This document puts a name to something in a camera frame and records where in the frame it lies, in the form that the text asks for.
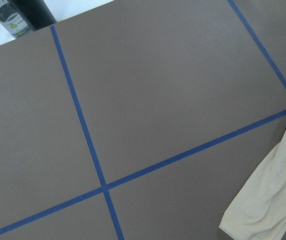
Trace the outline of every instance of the bottle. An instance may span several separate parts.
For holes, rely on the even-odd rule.
[[[31,32],[31,28],[7,0],[0,0],[0,23],[14,38]]]
[[[9,2],[33,31],[56,23],[44,0],[9,0]]]

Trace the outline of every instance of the blue line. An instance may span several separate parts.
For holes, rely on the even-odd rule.
[[[85,193],[83,195],[77,196],[77,197],[75,197],[73,199],[70,199],[70,200],[65,201],[65,202],[63,202],[61,204],[53,206],[53,207],[51,207],[49,209],[41,211],[41,212],[39,212],[39,213],[37,213],[35,215],[29,216],[29,217],[27,217],[27,218],[25,218],[23,220],[20,220],[18,222],[10,224],[10,225],[8,225],[6,227],[0,228],[0,235],[2,235],[4,233],[7,233],[7,232],[9,232],[11,230],[17,229],[17,228],[19,228],[21,226],[24,226],[26,224],[29,224],[29,223],[31,223],[33,221],[38,220],[38,219],[41,219],[43,217],[46,217],[46,216],[48,216],[50,214],[53,214],[55,212],[58,212],[58,211],[60,211],[62,209],[65,209],[65,208],[71,206],[71,205],[74,205],[74,204],[77,204],[77,203],[79,203],[81,201],[89,199],[89,198],[91,198],[91,197],[93,197],[93,196],[95,196],[97,194],[100,194],[100,193],[102,193],[102,189],[99,187],[99,188],[97,188],[95,190],[92,190],[90,192],[87,192],[87,193]]]
[[[116,211],[114,209],[114,205],[112,203],[112,199],[111,199],[111,197],[109,195],[108,188],[106,187],[106,181],[105,181],[105,178],[104,178],[104,175],[103,175],[103,171],[102,171],[102,168],[100,166],[100,163],[99,163],[99,160],[98,160],[98,156],[96,154],[96,150],[94,148],[94,144],[93,144],[92,138],[90,136],[90,133],[89,133],[89,130],[88,130],[88,127],[87,127],[87,124],[86,124],[86,121],[85,121],[85,118],[84,118],[84,115],[83,115],[82,108],[81,108],[80,103],[78,101],[78,97],[77,97],[77,94],[76,94],[76,91],[75,91],[75,88],[74,88],[74,84],[73,84],[71,75],[70,75],[68,67],[67,67],[67,63],[66,63],[66,60],[65,60],[65,57],[64,57],[64,54],[63,54],[63,50],[62,50],[61,44],[59,42],[59,39],[58,39],[56,30],[55,30],[55,27],[52,25],[50,28],[51,28],[51,31],[52,31],[52,35],[53,35],[53,38],[54,38],[54,41],[55,41],[55,45],[56,45],[56,48],[57,48],[57,52],[58,52],[60,61],[62,63],[62,67],[63,67],[64,73],[65,73],[65,76],[66,76],[68,87],[70,89],[70,92],[71,92],[71,95],[72,95],[72,98],[73,98],[73,101],[74,101],[74,105],[75,105],[75,108],[76,108],[76,111],[77,111],[77,114],[78,114],[78,118],[79,118],[79,121],[81,122],[82,129],[83,129],[83,132],[84,132],[84,135],[85,135],[85,138],[86,138],[86,142],[87,142],[89,151],[91,153],[91,156],[92,156],[92,159],[93,159],[93,162],[94,162],[94,165],[95,165],[95,169],[96,169],[96,172],[97,172],[97,175],[98,175],[98,178],[99,178],[99,182],[100,182],[100,184],[102,186],[102,190],[104,192],[105,200],[106,200],[106,203],[107,203],[107,206],[108,206],[108,209],[109,209],[109,212],[110,212],[113,224],[114,224],[114,228],[115,228],[117,237],[118,237],[119,240],[123,240],[124,236],[123,236],[122,230],[120,228],[120,224],[119,224],[119,221],[118,221],[118,218],[117,218],[117,215],[116,215]]]
[[[281,73],[281,71],[278,69],[277,65],[275,64],[275,62],[273,61],[272,57],[268,54],[267,50],[264,48],[262,42],[259,40],[258,36],[255,34],[255,32],[253,31],[252,27],[249,25],[249,23],[247,22],[247,20],[245,19],[244,15],[241,13],[241,11],[238,9],[238,7],[236,6],[236,4],[234,3],[233,0],[227,0],[228,3],[231,5],[232,9],[234,10],[234,12],[237,14],[238,18],[241,20],[241,22],[243,23],[243,25],[246,27],[247,31],[249,32],[249,34],[252,36],[253,40],[255,41],[256,45],[258,46],[258,48],[261,50],[261,52],[263,53],[265,59],[268,61],[268,63],[270,64],[270,66],[272,67],[272,69],[274,70],[274,72],[276,73],[278,79],[281,81],[281,83],[283,84],[284,88],[286,89],[286,79],[284,78],[283,74]]]
[[[139,178],[139,177],[141,177],[141,176],[143,176],[145,174],[148,174],[148,173],[153,172],[155,170],[158,170],[158,169],[160,169],[162,167],[170,165],[170,164],[172,164],[174,162],[177,162],[177,161],[179,161],[179,160],[181,160],[183,158],[186,158],[186,157],[188,157],[190,155],[193,155],[195,153],[198,153],[200,151],[208,149],[208,148],[210,148],[210,147],[212,147],[214,145],[220,144],[220,143],[222,143],[224,141],[227,141],[227,140],[232,139],[232,138],[234,138],[236,136],[239,136],[239,135],[241,135],[243,133],[246,133],[246,132],[248,132],[250,130],[258,128],[258,127],[260,127],[260,126],[262,126],[264,124],[272,122],[272,121],[274,121],[276,119],[279,119],[279,118],[281,118],[283,116],[286,116],[286,110],[280,111],[280,112],[278,112],[278,113],[276,113],[276,114],[274,114],[272,116],[269,116],[269,117],[267,117],[265,119],[262,119],[260,121],[257,121],[255,123],[253,123],[253,124],[250,124],[250,125],[247,125],[245,127],[242,127],[239,130],[233,131],[233,132],[231,132],[229,134],[221,136],[221,137],[219,137],[217,139],[214,139],[212,141],[206,142],[206,143],[204,143],[204,144],[202,144],[200,146],[194,147],[193,149],[187,150],[187,151],[185,151],[185,152],[183,152],[181,154],[178,154],[176,156],[170,157],[169,159],[163,160],[163,161],[161,161],[161,162],[159,162],[157,164],[154,164],[154,165],[149,166],[149,167],[147,167],[145,169],[142,169],[142,170],[137,171],[135,173],[132,173],[132,174],[130,174],[128,176],[125,176],[125,177],[123,177],[121,179],[118,179],[118,180],[116,180],[114,182],[111,182],[111,183],[107,184],[107,187],[108,187],[108,189],[115,188],[115,187],[117,187],[119,185],[122,185],[124,183],[127,183],[127,182],[129,182],[129,181],[131,181],[133,179]]]

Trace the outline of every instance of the gray square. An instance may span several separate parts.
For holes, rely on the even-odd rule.
[[[56,29],[107,182],[286,109],[226,1],[118,0]]]
[[[48,28],[0,47],[0,228],[99,187]]]
[[[125,239],[231,240],[221,218],[285,129],[283,117],[111,189]]]
[[[286,78],[286,0],[235,0]]]
[[[0,240],[117,239],[103,194],[0,235]]]

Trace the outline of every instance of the black tube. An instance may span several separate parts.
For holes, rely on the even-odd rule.
[[[8,0],[33,31],[56,23],[43,0]]]

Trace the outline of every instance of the white background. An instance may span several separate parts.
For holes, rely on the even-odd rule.
[[[48,8],[59,22],[61,20],[81,14],[87,10],[111,2],[112,0],[44,0]],[[14,38],[0,24],[0,45]]]

